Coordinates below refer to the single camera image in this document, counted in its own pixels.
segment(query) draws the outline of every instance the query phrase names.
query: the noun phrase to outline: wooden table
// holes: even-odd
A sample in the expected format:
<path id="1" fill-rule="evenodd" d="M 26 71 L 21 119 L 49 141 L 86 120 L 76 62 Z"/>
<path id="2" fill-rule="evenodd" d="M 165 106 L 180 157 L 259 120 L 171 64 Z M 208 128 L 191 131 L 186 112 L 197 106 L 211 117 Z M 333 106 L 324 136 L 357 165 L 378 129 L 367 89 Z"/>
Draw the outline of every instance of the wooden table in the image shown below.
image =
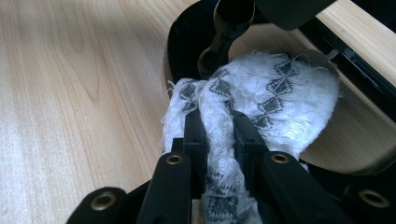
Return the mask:
<path id="1" fill-rule="evenodd" d="M 89 192 L 131 191 L 150 179 L 169 103 L 167 34 L 193 2 L 0 1 L 0 223 L 65 223 Z M 349 10 L 374 31 L 364 40 Z M 396 83 L 393 32 L 347 0 L 319 18 Z M 307 48 L 298 31 L 262 25 L 231 54 Z M 395 153 L 395 125 L 343 80 L 344 98 L 304 158 L 337 171 L 367 170 Z"/>

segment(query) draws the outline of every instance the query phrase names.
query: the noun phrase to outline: cloth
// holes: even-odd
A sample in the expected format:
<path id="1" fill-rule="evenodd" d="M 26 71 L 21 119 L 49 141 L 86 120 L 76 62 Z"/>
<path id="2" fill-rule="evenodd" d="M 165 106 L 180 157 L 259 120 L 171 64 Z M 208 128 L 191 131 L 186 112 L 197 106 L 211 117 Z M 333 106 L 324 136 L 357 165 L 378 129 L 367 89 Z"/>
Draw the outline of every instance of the cloth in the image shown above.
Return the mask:
<path id="1" fill-rule="evenodd" d="M 218 69 L 208 81 L 182 78 L 163 119 L 164 152 L 183 137 L 185 115 L 199 108 L 209 145 L 202 206 L 207 223 L 262 223 L 233 156 L 233 116 L 246 114 L 270 150 L 298 159 L 325 128 L 339 79 L 326 57 L 253 52 Z"/>

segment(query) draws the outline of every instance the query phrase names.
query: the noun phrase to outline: black machine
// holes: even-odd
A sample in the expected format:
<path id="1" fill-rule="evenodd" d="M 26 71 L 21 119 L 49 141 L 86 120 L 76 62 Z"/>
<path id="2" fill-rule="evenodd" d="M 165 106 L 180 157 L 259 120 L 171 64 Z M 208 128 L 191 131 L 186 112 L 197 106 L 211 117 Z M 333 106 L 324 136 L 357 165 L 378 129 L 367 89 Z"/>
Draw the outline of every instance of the black machine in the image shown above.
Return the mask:
<path id="1" fill-rule="evenodd" d="M 300 29 L 321 51 L 348 46 L 315 19 L 334 0 L 201 0 L 171 27 L 165 75 L 208 79 L 228 62 L 233 41 L 251 24 Z M 396 90 L 357 54 L 333 62 L 393 121 Z M 395 223 L 395 165 L 372 175 L 343 175 L 269 151 L 247 116 L 234 111 L 235 158 L 263 223 Z M 87 195 L 67 223 L 190 223 L 191 200 L 205 191 L 207 144 L 198 110 L 186 116 L 184 138 L 160 157 L 152 179 L 126 193 L 103 188 Z"/>

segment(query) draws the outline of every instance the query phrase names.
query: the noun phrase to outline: patterned fabric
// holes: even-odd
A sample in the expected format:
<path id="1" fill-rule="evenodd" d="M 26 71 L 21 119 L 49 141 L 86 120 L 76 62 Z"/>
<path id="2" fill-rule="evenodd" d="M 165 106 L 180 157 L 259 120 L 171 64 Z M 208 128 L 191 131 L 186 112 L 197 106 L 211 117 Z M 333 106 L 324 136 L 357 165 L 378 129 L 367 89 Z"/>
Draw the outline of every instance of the patterned fabric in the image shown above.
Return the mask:
<path id="1" fill-rule="evenodd" d="M 198 107 L 210 149 L 201 200 L 208 223 L 262 223 L 233 156 L 232 109 L 250 118 L 270 150 L 298 158 L 326 126 L 338 82 L 318 53 L 290 58 L 254 52 L 221 67 L 208 81 L 185 78 L 176 84 L 164 118 L 164 151 L 170 151 L 174 137 L 182 137 L 184 116 Z"/>

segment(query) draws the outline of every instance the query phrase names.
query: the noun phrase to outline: metal rivet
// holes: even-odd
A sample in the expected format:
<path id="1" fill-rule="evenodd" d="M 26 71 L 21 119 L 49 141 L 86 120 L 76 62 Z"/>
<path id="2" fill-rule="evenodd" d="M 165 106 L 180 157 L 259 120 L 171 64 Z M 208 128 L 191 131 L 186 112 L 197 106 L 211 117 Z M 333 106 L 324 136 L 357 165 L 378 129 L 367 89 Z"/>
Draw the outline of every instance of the metal rivet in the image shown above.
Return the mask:
<path id="1" fill-rule="evenodd" d="M 166 162 L 171 165 L 179 164 L 183 161 L 183 158 L 179 155 L 172 155 L 166 158 Z"/>
<path id="2" fill-rule="evenodd" d="M 274 154 L 271 156 L 271 159 L 277 163 L 288 163 L 290 159 L 282 154 Z"/>
<path id="3" fill-rule="evenodd" d="M 359 196 L 364 202 L 377 208 L 386 208 L 390 206 L 390 202 L 386 197 L 370 189 L 361 190 Z"/>
<path id="4" fill-rule="evenodd" d="M 113 205 L 117 200 L 117 196 L 110 192 L 106 191 L 99 194 L 95 199 L 91 202 L 91 208 L 95 211 L 103 211 Z"/>

